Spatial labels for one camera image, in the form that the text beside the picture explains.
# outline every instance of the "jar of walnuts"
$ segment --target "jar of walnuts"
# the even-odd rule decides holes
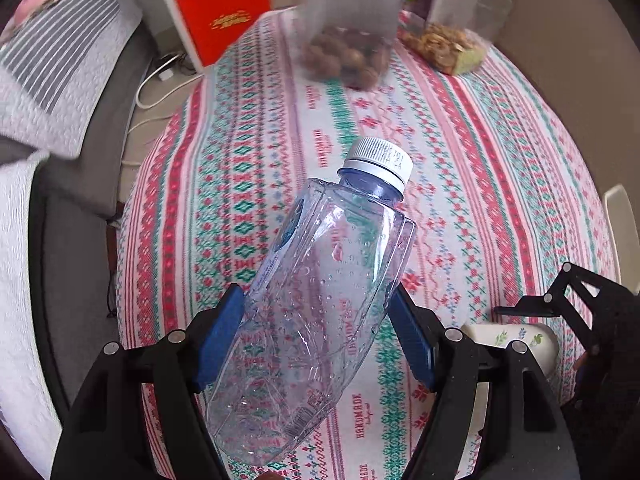
[[[404,0],[295,0],[300,63],[315,80],[375,88],[388,70]]]
[[[402,41],[436,69],[459,75],[486,57],[511,10],[511,0],[411,0]]]

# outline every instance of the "red and green striped tablecloth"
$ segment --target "red and green striped tablecloth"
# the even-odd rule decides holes
[[[294,35],[291,10],[261,17],[140,167],[119,245],[126,347],[184,328],[228,283],[251,282],[305,180],[335,179],[362,135],[391,140],[414,160],[402,208],[418,235],[403,283],[445,326],[491,320],[493,306],[539,294],[567,260],[613,276],[604,213],[578,149],[500,52],[477,72],[450,77],[396,44],[383,84],[357,92],[307,80]],[[565,400],[582,348],[562,320],[545,322],[561,345],[552,386]],[[151,447],[171,477],[152,396],[146,389]],[[432,400],[385,322],[338,407],[270,468],[290,480],[397,480]],[[471,436],[460,476],[478,446]],[[236,479],[262,471],[227,465]]]

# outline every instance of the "beige floor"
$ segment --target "beige floor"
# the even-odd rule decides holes
[[[175,75],[167,81],[160,81],[155,77],[142,89],[140,101],[143,104],[151,104],[165,95],[168,91],[178,86],[180,83],[189,80],[191,77],[193,76],[186,76],[179,72],[175,73]],[[192,82],[183,86],[164,99],[160,104],[149,110],[136,108],[131,120],[131,126],[135,126],[139,122],[149,118],[163,117],[173,114],[188,97],[194,85],[195,82]],[[133,130],[127,137],[122,160],[138,163],[145,160],[146,155],[151,150],[154,140],[160,133],[162,133],[168,121],[169,119],[152,121]],[[118,200],[120,202],[127,201],[137,174],[138,166],[122,165],[120,170],[120,187],[118,189]]]

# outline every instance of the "empty water bottle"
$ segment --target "empty water bottle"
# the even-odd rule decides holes
[[[291,207],[207,399],[207,429],[231,458],[291,452],[353,379],[414,241],[394,208],[412,167],[391,142],[361,137],[340,183],[309,179]]]

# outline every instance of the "blue gripper pad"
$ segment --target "blue gripper pad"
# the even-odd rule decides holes
[[[398,288],[389,299],[388,314],[414,377],[432,389],[435,382],[433,348]]]
[[[216,309],[220,314],[204,339],[198,356],[195,382],[201,390],[218,378],[220,368],[240,326],[244,314],[242,288],[237,285],[233,289],[230,288],[230,293],[222,297]]]

